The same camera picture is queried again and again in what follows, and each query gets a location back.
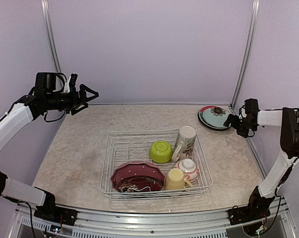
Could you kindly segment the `teal flower plate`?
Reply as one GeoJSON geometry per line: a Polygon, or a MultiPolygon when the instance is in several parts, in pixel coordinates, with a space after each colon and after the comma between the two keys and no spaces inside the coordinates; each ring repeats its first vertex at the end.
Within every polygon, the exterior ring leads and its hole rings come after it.
{"type": "Polygon", "coordinates": [[[206,106],[199,112],[200,118],[207,124],[216,129],[227,129],[224,123],[231,113],[225,108],[217,106],[206,106]]]}

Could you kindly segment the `black rimmed cream plate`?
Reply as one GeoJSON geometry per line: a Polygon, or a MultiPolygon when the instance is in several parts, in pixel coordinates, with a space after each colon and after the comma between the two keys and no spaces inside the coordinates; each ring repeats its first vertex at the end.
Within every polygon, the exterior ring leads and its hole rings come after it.
{"type": "Polygon", "coordinates": [[[230,113],[228,112],[227,115],[224,115],[222,117],[216,117],[213,114],[211,114],[208,110],[202,114],[198,112],[198,119],[203,125],[207,126],[208,128],[214,130],[227,130],[230,127],[223,126],[223,123],[225,122],[229,114],[230,113]]]}

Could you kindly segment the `maroon scalloped plate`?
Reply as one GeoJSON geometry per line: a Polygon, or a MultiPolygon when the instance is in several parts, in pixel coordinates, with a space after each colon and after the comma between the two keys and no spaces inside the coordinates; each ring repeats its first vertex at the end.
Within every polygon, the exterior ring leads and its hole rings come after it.
{"type": "Polygon", "coordinates": [[[134,161],[116,168],[110,180],[120,193],[155,192],[163,189],[165,175],[153,163],[134,161]]]}

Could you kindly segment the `red and teal plate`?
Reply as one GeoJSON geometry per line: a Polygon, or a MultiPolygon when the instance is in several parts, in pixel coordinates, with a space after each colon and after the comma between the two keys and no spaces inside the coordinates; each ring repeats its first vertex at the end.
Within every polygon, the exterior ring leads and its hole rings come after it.
{"type": "Polygon", "coordinates": [[[211,114],[213,114],[216,117],[222,117],[224,115],[228,114],[228,111],[224,108],[217,107],[217,106],[206,106],[200,109],[200,113],[204,113],[206,111],[210,111],[211,114]]]}

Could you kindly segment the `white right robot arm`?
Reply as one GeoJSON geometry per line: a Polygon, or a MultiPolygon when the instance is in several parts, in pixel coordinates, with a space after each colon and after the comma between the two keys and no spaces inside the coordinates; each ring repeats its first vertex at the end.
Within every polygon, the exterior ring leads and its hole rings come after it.
{"type": "Polygon", "coordinates": [[[223,124],[234,128],[243,138],[249,138],[249,132],[256,132],[258,126],[280,128],[280,151],[271,170],[252,191],[246,206],[234,206],[227,211],[231,225],[269,216],[269,207],[278,197],[279,188],[299,162],[299,108],[261,111],[257,99],[250,98],[245,100],[238,115],[228,115],[223,124]]]}

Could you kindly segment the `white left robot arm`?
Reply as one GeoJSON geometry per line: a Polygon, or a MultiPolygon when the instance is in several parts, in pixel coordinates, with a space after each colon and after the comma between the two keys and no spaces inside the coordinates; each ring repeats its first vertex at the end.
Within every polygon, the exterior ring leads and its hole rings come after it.
{"type": "MultiPolygon", "coordinates": [[[[14,102],[0,118],[0,152],[21,129],[38,117],[46,117],[49,111],[75,115],[99,97],[98,92],[84,84],[77,89],[77,77],[77,74],[66,77],[63,73],[37,73],[35,86],[29,94],[14,102]]],[[[52,193],[11,179],[1,171],[0,197],[14,203],[35,205],[36,218],[60,225],[73,226],[78,214],[74,209],[57,206],[52,193]]]]}

